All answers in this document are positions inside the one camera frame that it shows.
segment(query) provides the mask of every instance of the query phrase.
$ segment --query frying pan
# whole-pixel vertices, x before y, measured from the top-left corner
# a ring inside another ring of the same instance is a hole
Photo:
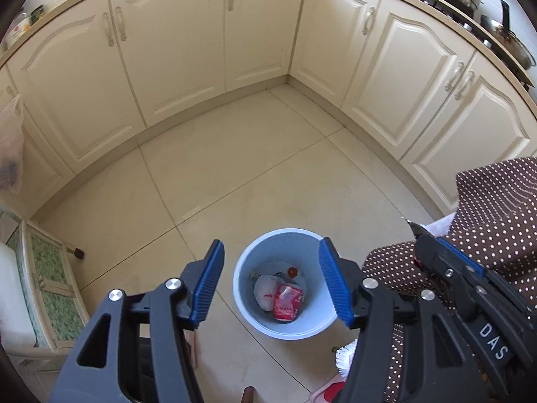
[[[503,11],[501,23],[488,16],[481,15],[481,26],[492,34],[519,61],[522,68],[528,70],[530,67],[536,65],[535,59],[522,41],[509,29],[511,24],[509,19],[509,5],[503,0],[501,0],[501,9]]]

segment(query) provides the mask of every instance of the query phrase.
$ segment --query white lettering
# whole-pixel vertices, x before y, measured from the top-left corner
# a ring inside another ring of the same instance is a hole
[[[490,340],[487,342],[488,345],[490,345],[490,349],[491,350],[494,350],[494,347],[496,346],[496,344],[498,343],[498,340],[500,339],[499,336],[496,336],[496,338],[494,338],[493,340]]]
[[[509,349],[506,346],[503,346],[500,348],[500,353],[496,353],[496,359],[500,360],[503,358],[504,354],[506,354],[509,351]]]
[[[481,329],[479,334],[483,336],[483,338],[486,338],[487,336],[489,336],[490,332],[492,332],[492,325],[490,325],[490,323],[487,323],[485,327]]]

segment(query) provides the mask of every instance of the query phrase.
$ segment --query countertop edge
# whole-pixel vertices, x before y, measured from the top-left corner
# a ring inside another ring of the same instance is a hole
[[[53,8],[51,11],[49,11],[47,14],[45,14],[41,19],[39,19],[38,22],[36,22],[34,25],[28,29],[28,31],[23,34],[16,42],[13,44],[2,56],[0,56],[0,68],[4,66],[4,64],[9,60],[9,58],[29,39],[31,38],[37,31],[39,31],[42,27],[44,27],[47,23],[50,23],[52,19],[56,18],[58,15],[62,14],[69,8],[71,8],[74,5],[77,5],[83,0],[66,0],[60,5]],[[424,11],[425,13],[429,14],[430,16],[434,17],[441,23],[443,23],[445,26],[449,27],[456,33],[458,33],[460,36],[462,36],[467,42],[469,42],[471,45],[473,45],[481,54],[483,54],[492,64],[499,69],[499,71],[504,75],[504,77],[509,80],[509,82],[515,87],[517,92],[520,94],[520,96],[524,99],[524,102],[527,104],[527,106],[532,111],[533,115],[537,118],[537,104],[533,101],[530,94],[524,89],[522,84],[517,80],[514,74],[512,74],[511,71],[506,67],[506,65],[498,58],[491,50],[489,50],[485,44],[483,44],[481,41],[479,41],[474,35],[472,35],[470,32],[468,32],[466,29],[464,29],[462,26],[457,24],[455,21],[453,21],[451,18],[445,16],[444,14],[440,13],[438,10],[434,9],[433,7],[429,6],[427,3],[424,3],[419,0],[402,0],[405,3],[408,3],[412,6],[415,6],[416,8]]]

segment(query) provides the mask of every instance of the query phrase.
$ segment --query trash bin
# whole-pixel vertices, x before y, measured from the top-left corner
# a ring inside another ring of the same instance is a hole
[[[270,231],[241,254],[233,275],[233,296],[243,317],[258,331],[280,340],[301,340],[322,332],[336,319],[336,311],[319,266],[321,236],[302,229]],[[263,311],[253,295],[253,272],[270,274],[294,266],[301,273],[304,304],[290,323],[278,322]]]

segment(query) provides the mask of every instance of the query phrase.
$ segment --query baseboard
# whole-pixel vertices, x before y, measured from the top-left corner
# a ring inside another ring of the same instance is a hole
[[[294,87],[297,91],[303,93],[311,101],[317,103],[326,112],[337,119],[343,126],[345,126],[354,136],[361,140],[367,148],[369,148],[385,165],[392,170],[395,176],[401,180],[410,192],[418,199],[425,210],[432,216],[434,220],[438,220],[444,216],[444,213],[436,205],[436,203],[429,197],[424,191],[421,185],[415,180],[414,177],[393,157],[390,153],[378,143],[374,138],[367,133],[363,128],[356,124],[351,118],[349,118],[340,109],[334,106],[323,96],[313,91],[310,87],[304,83],[299,82],[292,76],[289,76],[287,83]]]
[[[231,103],[248,95],[255,94],[257,92],[264,91],[266,89],[273,88],[278,85],[282,85],[287,81],[287,75],[274,77],[263,82],[254,83],[253,85],[244,86],[242,88],[235,89],[230,92],[226,92],[222,95],[216,96],[209,100],[203,101],[200,104],[195,104],[186,110],[183,110],[171,117],[156,123],[138,133],[123,144],[118,145],[114,149],[110,150],[100,159],[97,159],[78,175],[76,175],[68,184],[66,184],[60,191],[56,192],[37,212],[32,216],[32,220],[39,223],[46,218],[69,194],[76,191],[89,179],[101,172],[104,168],[108,167],[118,159],[125,156],[132,150],[138,149],[139,146],[147,141],[157,137],[158,135],[184,123],[192,118],[196,118],[205,112],[213,110],[224,104]]]

